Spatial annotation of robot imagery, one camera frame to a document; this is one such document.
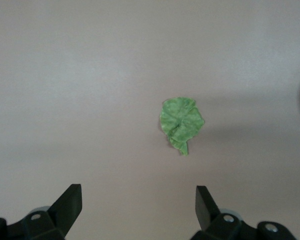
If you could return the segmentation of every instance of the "white table surface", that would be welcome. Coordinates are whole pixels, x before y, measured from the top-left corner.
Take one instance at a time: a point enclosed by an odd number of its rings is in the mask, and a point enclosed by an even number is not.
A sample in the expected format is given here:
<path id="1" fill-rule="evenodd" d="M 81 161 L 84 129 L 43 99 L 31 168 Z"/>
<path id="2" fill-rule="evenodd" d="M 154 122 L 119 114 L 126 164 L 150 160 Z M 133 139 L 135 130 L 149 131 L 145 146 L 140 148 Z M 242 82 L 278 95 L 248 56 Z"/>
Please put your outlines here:
<path id="1" fill-rule="evenodd" d="M 159 125 L 181 96 L 187 157 Z M 73 183 L 68 240 L 188 240 L 197 185 L 300 240 L 300 0 L 0 0 L 0 217 Z"/>

